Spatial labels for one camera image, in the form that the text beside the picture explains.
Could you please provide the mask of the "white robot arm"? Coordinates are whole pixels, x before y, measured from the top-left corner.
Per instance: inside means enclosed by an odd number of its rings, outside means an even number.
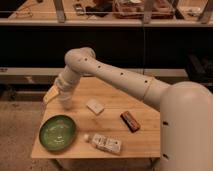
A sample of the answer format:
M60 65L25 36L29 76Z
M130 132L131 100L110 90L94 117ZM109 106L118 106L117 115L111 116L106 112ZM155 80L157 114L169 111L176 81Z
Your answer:
M74 91L85 73L160 112L162 171L213 171L213 93L206 87L191 81L170 85L101 63L87 47L66 53L55 85L63 92Z

